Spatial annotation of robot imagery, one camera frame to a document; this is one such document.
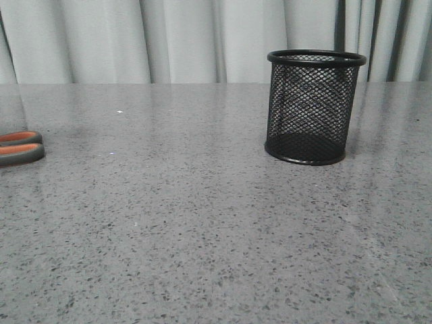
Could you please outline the grey orange handled scissors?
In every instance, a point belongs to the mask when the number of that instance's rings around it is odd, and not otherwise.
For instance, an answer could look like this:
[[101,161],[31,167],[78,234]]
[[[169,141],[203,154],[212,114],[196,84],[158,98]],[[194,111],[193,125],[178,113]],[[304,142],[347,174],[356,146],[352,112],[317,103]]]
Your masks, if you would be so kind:
[[1,167],[35,162],[44,156],[43,137],[39,132],[21,131],[1,135]]

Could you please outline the black mesh pen bucket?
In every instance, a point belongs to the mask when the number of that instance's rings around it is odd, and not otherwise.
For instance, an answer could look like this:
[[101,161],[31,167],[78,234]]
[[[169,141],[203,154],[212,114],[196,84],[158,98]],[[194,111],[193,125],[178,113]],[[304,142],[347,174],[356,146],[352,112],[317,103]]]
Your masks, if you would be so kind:
[[282,161],[331,165],[346,156],[358,53],[316,49],[272,51],[265,150]]

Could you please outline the grey white curtain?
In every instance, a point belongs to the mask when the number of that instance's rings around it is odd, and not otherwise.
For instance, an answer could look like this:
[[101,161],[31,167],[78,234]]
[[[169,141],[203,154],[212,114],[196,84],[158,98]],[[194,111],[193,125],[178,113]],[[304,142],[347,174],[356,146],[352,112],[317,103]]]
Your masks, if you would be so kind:
[[2,1],[1,82],[268,82],[280,49],[367,57],[362,81],[431,79],[430,1]]

